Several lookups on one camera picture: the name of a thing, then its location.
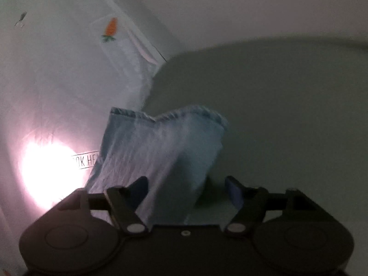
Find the white carrot print sheet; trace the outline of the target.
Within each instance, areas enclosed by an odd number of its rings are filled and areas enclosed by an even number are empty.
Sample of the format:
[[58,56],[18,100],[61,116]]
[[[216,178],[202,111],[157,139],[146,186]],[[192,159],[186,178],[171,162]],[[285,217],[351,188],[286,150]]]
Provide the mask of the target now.
[[1,268],[83,187],[113,106],[139,110],[162,57],[139,0],[1,0]]

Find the blue denim jeans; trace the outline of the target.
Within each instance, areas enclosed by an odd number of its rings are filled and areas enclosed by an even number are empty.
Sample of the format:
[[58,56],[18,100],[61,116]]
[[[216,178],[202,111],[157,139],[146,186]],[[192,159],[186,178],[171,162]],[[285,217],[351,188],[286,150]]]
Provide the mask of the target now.
[[148,194],[138,217],[148,227],[183,224],[223,147],[227,126],[226,118],[204,106],[156,117],[113,107],[86,189],[101,193],[145,176]]

